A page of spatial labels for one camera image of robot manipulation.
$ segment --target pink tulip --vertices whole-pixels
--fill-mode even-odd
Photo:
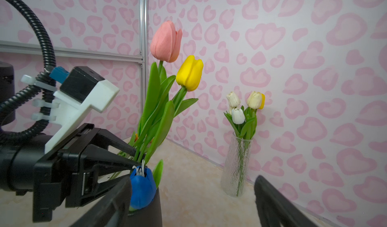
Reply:
[[[176,61],[180,52],[182,35],[181,29],[179,31],[175,30],[172,21],[162,23],[153,36],[151,43],[152,55],[158,60],[167,61],[168,63]]]

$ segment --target glass vase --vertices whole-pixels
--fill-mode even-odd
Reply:
[[[251,153],[251,141],[238,138],[235,133],[231,137],[223,168],[221,187],[226,194],[232,197],[239,197],[243,194]]]

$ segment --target wall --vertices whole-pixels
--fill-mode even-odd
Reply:
[[[23,0],[54,46],[138,55],[138,0]],[[0,40],[38,44],[22,15],[0,0]]]
[[[0,53],[0,61],[14,67],[15,92],[27,86],[20,82],[24,74],[36,76],[43,70],[43,59],[40,55]],[[133,130],[137,128],[140,109],[140,68],[137,63],[64,57],[57,57],[56,63],[68,71],[75,66],[88,66],[119,87],[120,92],[110,106],[102,114],[92,110],[83,123],[92,123],[96,127],[108,129],[121,139],[132,135]],[[39,110],[40,108],[32,106],[32,100],[28,101],[16,110],[16,120],[2,129],[20,132],[31,127],[34,124],[31,114]],[[43,132],[53,135],[59,129],[59,125],[50,123]]]
[[[205,63],[187,94],[199,101],[169,137],[223,164],[233,132],[226,94],[246,105],[260,91],[248,178],[267,177],[337,225],[386,226],[386,8],[386,0],[149,0],[149,40],[166,20],[183,29],[168,74],[188,55]]]

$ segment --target vase rim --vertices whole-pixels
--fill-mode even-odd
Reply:
[[[234,136],[235,138],[240,139],[240,140],[245,141],[245,142],[252,142],[252,141],[253,141],[253,139],[251,139],[251,140],[246,140],[246,139],[243,139],[243,138],[239,138],[239,137],[236,136],[235,132],[233,132],[233,136]]]

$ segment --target vertical metal post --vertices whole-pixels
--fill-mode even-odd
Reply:
[[[143,56],[141,65],[141,113],[144,109],[146,91],[148,87],[148,0],[138,0],[140,5],[140,55]]]

